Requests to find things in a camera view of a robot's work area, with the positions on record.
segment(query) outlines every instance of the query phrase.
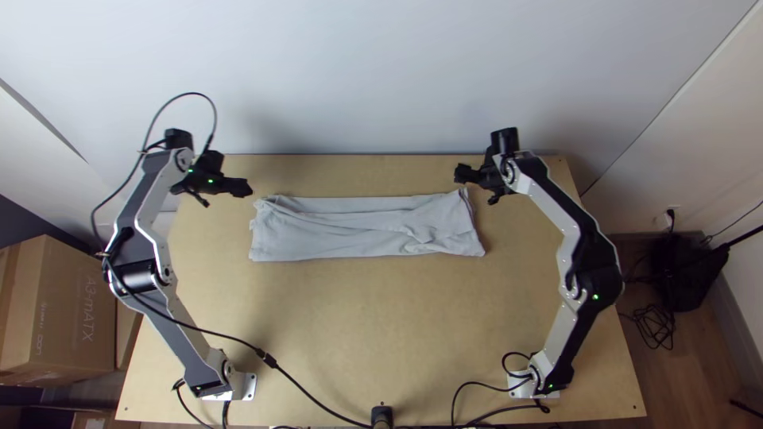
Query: gray cloth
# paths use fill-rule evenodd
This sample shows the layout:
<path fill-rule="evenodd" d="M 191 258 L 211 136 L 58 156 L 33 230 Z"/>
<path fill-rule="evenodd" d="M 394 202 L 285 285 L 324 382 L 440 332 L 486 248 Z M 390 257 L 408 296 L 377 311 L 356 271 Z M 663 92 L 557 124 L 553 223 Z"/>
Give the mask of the gray cloth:
<path fill-rule="evenodd" d="M 296 198 L 254 202 L 249 258 L 302 261 L 450 253 L 485 254 L 467 189 L 448 194 L 373 198 Z"/>

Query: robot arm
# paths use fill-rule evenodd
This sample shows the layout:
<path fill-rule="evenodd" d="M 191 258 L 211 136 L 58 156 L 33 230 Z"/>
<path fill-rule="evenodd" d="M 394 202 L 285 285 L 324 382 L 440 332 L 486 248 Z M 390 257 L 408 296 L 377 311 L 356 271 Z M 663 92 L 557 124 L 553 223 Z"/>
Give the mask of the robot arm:
<path fill-rule="evenodd" d="M 143 160 L 143 177 L 114 224 L 114 235 L 105 252 L 104 274 L 117 299 L 148 317 L 180 359 L 185 368 L 184 380 L 196 397 L 251 400 L 256 375 L 236 371 L 222 350 L 211 348 L 199 331 L 189 328 L 196 325 L 176 295 L 177 278 L 167 241 L 152 225 L 170 192 L 190 193 L 208 206 L 200 192 L 230 192 L 243 197 L 251 195 L 252 190 L 244 179 L 223 176 L 219 171 L 223 163 L 220 153 L 206 151 L 192 165 L 191 134 L 168 129 L 165 144 L 166 150 L 149 153 Z"/>
<path fill-rule="evenodd" d="M 597 222 L 548 177 L 546 164 L 519 149 L 516 128 L 495 131 L 490 137 L 482 167 L 472 170 L 459 164 L 455 181 L 493 191 L 491 205 L 503 195 L 527 195 L 564 236 L 556 252 L 562 304 L 543 349 L 531 355 L 527 369 L 514 373 L 532 377 L 514 397 L 558 396 L 572 380 L 572 361 L 596 316 L 622 294 L 617 251 Z M 517 384 L 508 377 L 509 385 Z"/>

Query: wooden tabletop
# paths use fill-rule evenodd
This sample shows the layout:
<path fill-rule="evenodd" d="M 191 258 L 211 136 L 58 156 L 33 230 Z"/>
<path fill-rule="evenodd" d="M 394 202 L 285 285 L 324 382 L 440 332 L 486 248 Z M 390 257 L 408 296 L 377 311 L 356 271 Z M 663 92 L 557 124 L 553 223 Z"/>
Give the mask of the wooden tabletop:
<path fill-rule="evenodd" d="M 567 162 L 544 158 L 552 178 L 577 192 Z M 431 254 L 301 262 L 249 260 L 252 203 L 271 194 L 306 197 L 400 196 L 457 188 L 459 163 L 482 156 L 241 155 L 225 159 L 227 176 L 246 177 L 255 195 L 185 196 L 170 233 L 178 295 L 197 325 L 245 339 L 276 357 L 310 393 L 367 421 L 382 401 L 399 425 L 449 424 L 451 400 L 465 381 L 506 387 L 501 356 L 540 349 L 560 305 L 556 248 L 561 235 L 523 195 L 488 206 L 470 186 L 485 257 Z M 236 369 L 256 371 L 251 402 L 234 402 L 231 425 L 346 426 L 304 397 L 237 343 L 207 336 Z M 509 361 L 510 369 L 526 365 Z M 597 318 L 574 361 L 575 378 L 550 414 L 504 413 L 490 423 L 616 419 L 645 415 L 633 363 L 614 307 Z M 183 369 L 143 322 L 118 419 L 194 423 L 172 384 Z M 222 404 L 195 400 L 191 410 L 219 424 Z M 523 401 L 465 388 L 458 423 Z"/>

